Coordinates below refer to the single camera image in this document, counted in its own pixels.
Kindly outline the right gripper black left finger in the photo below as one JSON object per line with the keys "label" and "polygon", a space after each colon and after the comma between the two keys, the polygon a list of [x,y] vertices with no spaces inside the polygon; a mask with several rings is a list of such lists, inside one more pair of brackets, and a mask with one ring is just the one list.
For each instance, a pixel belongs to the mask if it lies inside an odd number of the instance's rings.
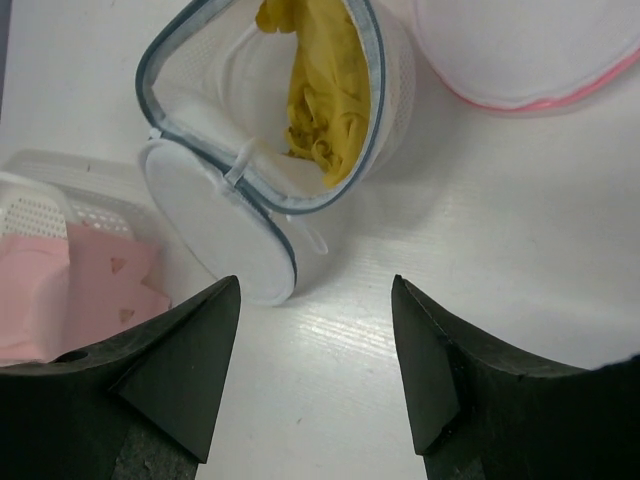
{"label": "right gripper black left finger", "polygon": [[209,455],[241,291],[226,277],[124,333],[1,371],[5,479],[192,479]]}

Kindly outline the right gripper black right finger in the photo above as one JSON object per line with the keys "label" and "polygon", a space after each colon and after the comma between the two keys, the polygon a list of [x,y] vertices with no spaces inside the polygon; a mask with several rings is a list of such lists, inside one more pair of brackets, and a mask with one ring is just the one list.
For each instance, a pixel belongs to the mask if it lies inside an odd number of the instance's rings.
{"label": "right gripper black right finger", "polygon": [[413,446],[431,479],[635,479],[639,360],[594,370],[513,346],[402,277],[392,320]]}

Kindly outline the pink bra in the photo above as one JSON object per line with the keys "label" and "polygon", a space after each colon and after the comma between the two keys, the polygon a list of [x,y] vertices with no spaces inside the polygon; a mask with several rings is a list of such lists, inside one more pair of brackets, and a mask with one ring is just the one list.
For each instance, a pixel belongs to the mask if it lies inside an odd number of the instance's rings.
{"label": "pink bra", "polygon": [[161,249],[70,224],[1,240],[1,362],[47,363],[164,312]]}

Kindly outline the grey trimmed mesh laundry bag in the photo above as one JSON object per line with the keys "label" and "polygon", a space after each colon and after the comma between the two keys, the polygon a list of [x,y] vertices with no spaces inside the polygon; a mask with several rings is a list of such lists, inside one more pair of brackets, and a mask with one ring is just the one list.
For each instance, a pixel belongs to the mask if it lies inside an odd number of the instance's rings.
{"label": "grey trimmed mesh laundry bag", "polygon": [[234,275],[250,301],[278,305],[295,289],[297,254],[328,250],[307,217],[335,208],[401,144],[415,66],[383,4],[341,1],[367,61],[371,112],[354,169],[330,188],[314,162],[288,154],[297,39],[259,30],[262,2],[189,3],[143,54],[135,88],[153,129],[141,168],[156,205],[211,274]]}

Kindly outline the yellow bra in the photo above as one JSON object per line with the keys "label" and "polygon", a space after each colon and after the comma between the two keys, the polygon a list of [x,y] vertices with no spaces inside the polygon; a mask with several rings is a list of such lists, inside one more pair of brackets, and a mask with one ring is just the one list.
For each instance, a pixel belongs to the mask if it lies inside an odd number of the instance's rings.
{"label": "yellow bra", "polygon": [[354,169],[366,139],[371,96],[367,61],[341,1],[264,1],[255,16],[267,34],[294,34],[287,101],[290,156],[314,162],[330,188]]}

